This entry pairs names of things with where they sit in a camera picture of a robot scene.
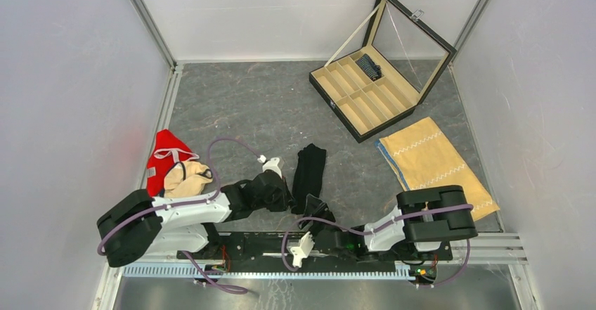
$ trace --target white backdrop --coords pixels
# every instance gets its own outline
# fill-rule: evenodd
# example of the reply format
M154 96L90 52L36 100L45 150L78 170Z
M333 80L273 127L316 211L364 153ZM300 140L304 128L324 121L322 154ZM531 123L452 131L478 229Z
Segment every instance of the white backdrop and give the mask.
M595 7L491 0L455 59L486 174L543 309L596 309L596 267L580 263L596 251Z
M0 0L0 308L89 309L169 67L129 0Z
M178 60L287 60L329 58L375 0L144 1ZM453 44L477 0L399 1Z

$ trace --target folded yellow cloth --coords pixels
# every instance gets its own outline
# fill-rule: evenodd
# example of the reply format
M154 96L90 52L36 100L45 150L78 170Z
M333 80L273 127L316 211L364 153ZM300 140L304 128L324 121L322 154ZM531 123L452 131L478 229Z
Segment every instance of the folded yellow cloth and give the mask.
M381 138L375 143L404 190L447 185L464 188L468 203L474 205L476 221L499 210L443 132L430 118Z
M164 197L187 198L199 195L211 181L213 178L207 165L198 161L178 162L164 178Z

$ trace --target storage box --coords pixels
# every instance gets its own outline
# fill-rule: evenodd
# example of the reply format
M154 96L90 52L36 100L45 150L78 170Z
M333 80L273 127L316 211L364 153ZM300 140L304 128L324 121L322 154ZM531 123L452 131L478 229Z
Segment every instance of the storage box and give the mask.
M310 73L315 89L361 143L412 114L455 49L397 0L377 0L362 25L325 66ZM335 59L368 23L362 48ZM356 62L364 54L380 67L371 79Z

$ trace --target metal latch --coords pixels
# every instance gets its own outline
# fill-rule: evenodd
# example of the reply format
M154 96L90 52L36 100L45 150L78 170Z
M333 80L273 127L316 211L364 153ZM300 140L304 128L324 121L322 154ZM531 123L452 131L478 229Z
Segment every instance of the metal latch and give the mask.
M414 13L410 16L410 19L413 20L414 22L417 22L419 18L422 17L422 15L424 15L425 12L418 9L416 11L414 11Z

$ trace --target red fabric bag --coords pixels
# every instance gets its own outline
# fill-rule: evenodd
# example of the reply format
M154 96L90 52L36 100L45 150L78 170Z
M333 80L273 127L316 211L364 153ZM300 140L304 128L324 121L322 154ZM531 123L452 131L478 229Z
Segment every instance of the red fabric bag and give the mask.
M167 129L155 136L155 148L147 161L147 192L157 196L164 188L164 178L168 171L180 161L197 160L187 145Z

